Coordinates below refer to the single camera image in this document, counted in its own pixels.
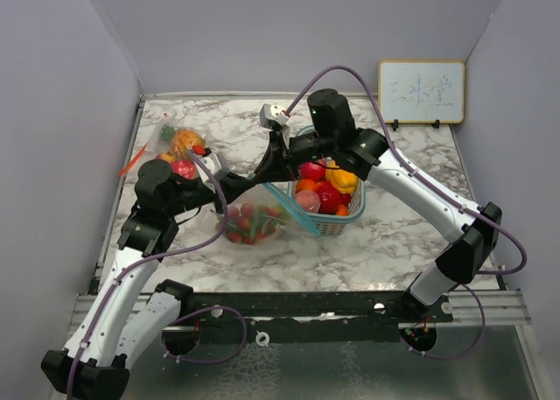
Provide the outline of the clear zip top bag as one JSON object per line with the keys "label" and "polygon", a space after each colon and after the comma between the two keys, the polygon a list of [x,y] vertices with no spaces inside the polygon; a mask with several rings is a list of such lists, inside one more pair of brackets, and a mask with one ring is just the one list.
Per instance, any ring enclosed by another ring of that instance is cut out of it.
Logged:
{"label": "clear zip top bag", "polygon": [[[152,131],[148,141],[141,147],[141,149],[135,155],[132,156],[129,163],[126,164],[119,172],[120,177],[125,177],[129,173],[136,172],[143,162],[155,159],[158,153],[170,151],[169,144],[164,142],[160,137],[161,130],[165,124],[169,124],[176,128],[188,128],[198,132],[196,129],[193,129],[192,127],[181,126],[179,124],[178,119],[174,118],[173,116],[169,116],[167,113],[164,113],[163,117],[157,123],[155,129]],[[183,157],[176,156],[176,158],[177,160],[189,160],[188,154]]]}

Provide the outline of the orange toy pineapple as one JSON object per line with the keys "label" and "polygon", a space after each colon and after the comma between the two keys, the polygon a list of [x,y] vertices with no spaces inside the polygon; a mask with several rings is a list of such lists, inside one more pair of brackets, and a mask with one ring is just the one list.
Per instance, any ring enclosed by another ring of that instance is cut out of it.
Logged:
{"label": "orange toy pineapple", "polygon": [[170,152],[177,157],[186,156],[194,146],[206,146],[204,138],[195,130],[176,128],[169,124],[163,126],[160,137],[169,144]]}

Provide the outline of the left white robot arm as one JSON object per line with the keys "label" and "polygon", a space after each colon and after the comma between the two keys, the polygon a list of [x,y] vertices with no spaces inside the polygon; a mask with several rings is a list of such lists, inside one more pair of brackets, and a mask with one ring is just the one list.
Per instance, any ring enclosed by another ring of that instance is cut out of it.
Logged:
{"label": "left white robot arm", "polygon": [[108,277],[85,319],[61,350],[46,352],[41,368],[53,387],[69,399],[119,399],[130,372],[152,341],[171,323],[193,315],[193,290],[165,284],[137,315],[140,292],[170,249],[176,217],[186,211],[228,203],[254,187],[252,179],[230,172],[219,154],[196,156],[198,175],[186,179],[164,160],[138,170],[136,203],[122,226]]}

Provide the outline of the red toy strawberries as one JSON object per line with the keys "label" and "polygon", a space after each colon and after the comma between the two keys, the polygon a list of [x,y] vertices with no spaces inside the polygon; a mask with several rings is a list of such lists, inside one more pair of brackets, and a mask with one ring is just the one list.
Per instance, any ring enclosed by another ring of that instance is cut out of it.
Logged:
{"label": "red toy strawberries", "polygon": [[228,208],[223,236],[234,244],[257,245],[275,236],[288,222],[279,205],[237,203]]}

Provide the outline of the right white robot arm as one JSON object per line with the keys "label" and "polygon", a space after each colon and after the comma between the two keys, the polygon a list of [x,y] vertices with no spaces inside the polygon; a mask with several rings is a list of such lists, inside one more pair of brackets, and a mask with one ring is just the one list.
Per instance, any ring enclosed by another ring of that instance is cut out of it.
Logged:
{"label": "right white robot arm", "polygon": [[444,293],[471,283],[479,272],[497,243],[501,209],[493,203],[481,207],[431,176],[422,177],[404,155],[390,149],[383,134],[356,127],[346,97],[336,90],[316,91],[307,104],[314,130],[298,137],[290,137],[284,109],[262,106],[260,122],[269,130],[269,146],[255,170],[255,181],[293,181],[303,163],[331,158],[342,170],[392,193],[423,216],[448,242],[402,300],[403,315],[423,321]]}

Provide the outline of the blue plastic strip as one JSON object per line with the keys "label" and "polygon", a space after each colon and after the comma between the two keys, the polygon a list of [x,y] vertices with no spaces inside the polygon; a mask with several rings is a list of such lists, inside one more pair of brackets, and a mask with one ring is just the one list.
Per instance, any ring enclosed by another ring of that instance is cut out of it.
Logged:
{"label": "blue plastic strip", "polygon": [[284,190],[273,184],[257,185],[227,207],[222,234],[241,245],[259,245],[277,236],[319,236],[310,215]]}

